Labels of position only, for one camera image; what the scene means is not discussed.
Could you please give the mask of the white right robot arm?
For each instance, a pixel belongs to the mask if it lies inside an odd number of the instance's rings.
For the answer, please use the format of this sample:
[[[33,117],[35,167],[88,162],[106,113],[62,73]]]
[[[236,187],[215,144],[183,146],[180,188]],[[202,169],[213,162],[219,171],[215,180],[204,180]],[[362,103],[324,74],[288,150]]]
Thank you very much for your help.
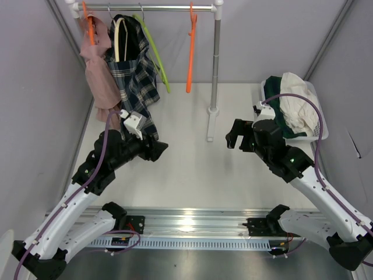
[[[269,170],[304,194],[327,219],[325,223],[278,205],[266,216],[272,235],[302,236],[325,248],[343,268],[356,270],[372,252],[372,220],[347,202],[325,179],[317,177],[315,162],[300,148],[286,144],[273,120],[236,119],[226,135],[227,147],[255,153]]]

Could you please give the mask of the white pleated skirt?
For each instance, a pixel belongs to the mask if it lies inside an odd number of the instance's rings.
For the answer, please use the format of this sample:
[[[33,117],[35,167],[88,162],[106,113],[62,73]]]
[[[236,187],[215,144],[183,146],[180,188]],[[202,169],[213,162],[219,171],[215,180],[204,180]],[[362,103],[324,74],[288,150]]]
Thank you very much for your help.
[[[307,84],[296,74],[286,72],[280,82],[280,94],[291,93],[310,100],[318,109],[319,103],[316,96],[309,90]],[[313,136],[319,118],[314,108],[299,97],[280,97],[280,111],[283,113],[286,125],[293,133],[306,133]]]

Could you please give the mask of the orange plastic hanger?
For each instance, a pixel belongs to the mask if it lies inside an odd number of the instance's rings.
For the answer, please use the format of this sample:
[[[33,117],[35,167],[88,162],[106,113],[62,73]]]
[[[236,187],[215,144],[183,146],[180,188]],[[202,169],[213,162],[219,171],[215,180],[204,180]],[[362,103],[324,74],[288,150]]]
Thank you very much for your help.
[[[196,23],[198,16],[193,11],[193,2],[190,3],[189,6],[189,13],[191,18],[191,31],[188,33],[191,40],[190,40],[190,48],[189,48],[189,64],[188,64],[188,74],[186,80],[186,92],[190,93],[192,89],[192,76],[193,76],[193,58],[194,58],[194,51],[195,51],[195,33],[196,33]]]

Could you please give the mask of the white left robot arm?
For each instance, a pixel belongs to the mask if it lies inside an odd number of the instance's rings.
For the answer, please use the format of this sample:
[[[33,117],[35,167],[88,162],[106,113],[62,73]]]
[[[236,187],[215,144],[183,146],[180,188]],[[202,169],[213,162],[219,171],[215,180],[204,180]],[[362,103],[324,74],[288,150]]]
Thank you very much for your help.
[[[152,136],[140,139],[129,134],[123,139],[116,130],[103,131],[72,177],[66,193],[40,227],[26,240],[14,241],[12,255],[19,261],[19,267],[37,279],[57,279],[68,262],[99,236],[135,234],[128,227],[127,211],[114,202],[104,204],[98,214],[80,228],[71,228],[114,181],[117,169],[135,158],[155,162],[167,148],[167,143]]]

